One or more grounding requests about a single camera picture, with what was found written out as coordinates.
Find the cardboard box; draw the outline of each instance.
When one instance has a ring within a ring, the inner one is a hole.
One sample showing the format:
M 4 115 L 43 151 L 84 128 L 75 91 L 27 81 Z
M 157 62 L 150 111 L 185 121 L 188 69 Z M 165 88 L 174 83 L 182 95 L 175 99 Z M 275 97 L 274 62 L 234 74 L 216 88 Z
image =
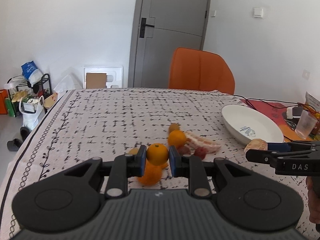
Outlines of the cardboard box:
M 44 108 L 49 109 L 51 108 L 51 106 L 53 106 L 58 98 L 58 94 L 57 93 L 53 93 L 51 96 L 47 97 L 44 100 Z
M 106 73 L 87 73 L 85 77 L 86 89 L 106 88 Z

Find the green bag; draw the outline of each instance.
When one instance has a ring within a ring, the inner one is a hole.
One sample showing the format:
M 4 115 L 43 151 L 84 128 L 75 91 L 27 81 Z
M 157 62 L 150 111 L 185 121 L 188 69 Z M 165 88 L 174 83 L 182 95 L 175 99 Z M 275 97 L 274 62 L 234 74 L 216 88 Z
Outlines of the green bag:
M 13 105 L 12 105 L 10 99 L 9 99 L 9 98 L 6 98 L 6 99 L 4 100 L 4 103 L 5 103 L 5 107 L 6 107 L 7 110 L 8 110 L 8 115 L 9 115 L 9 116 L 12 116 L 12 117 L 16 117 L 16 115 L 15 115 L 15 113 L 14 113 L 14 110 L 13 110 Z

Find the orange box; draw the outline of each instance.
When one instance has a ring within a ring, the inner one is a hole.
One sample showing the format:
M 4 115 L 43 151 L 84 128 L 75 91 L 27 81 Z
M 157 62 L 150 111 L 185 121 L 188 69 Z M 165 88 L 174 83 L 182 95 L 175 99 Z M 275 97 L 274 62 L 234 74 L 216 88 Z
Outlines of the orange box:
M 7 90 L 0 90 L 0 114 L 7 114 L 7 108 L 5 107 L 4 100 L 8 97 Z

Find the light switch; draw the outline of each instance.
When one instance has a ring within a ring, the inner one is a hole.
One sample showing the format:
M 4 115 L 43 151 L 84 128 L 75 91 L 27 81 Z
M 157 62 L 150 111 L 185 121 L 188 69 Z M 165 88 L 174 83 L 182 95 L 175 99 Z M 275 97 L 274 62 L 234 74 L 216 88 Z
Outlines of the light switch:
M 210 17 L 215 17 L 216 16 L 217 11 L 216 10 L 210 10 Z
M 253 17 L 263 18 L 263 8 L 253 8 Z

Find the screw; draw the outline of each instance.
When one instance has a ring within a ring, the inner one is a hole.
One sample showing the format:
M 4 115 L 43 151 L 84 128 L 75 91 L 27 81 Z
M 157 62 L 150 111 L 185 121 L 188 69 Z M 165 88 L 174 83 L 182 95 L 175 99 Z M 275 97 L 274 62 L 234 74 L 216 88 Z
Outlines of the screw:
M 195 189 L 194 193 L 199 197 L 205 197 L 210 194 L 210 191 L 207 188 L 200 187 Z
M 110 197 L 119 197 L 122 194 L 122 190 L 116 187 L 107 190 L 107 194 Z

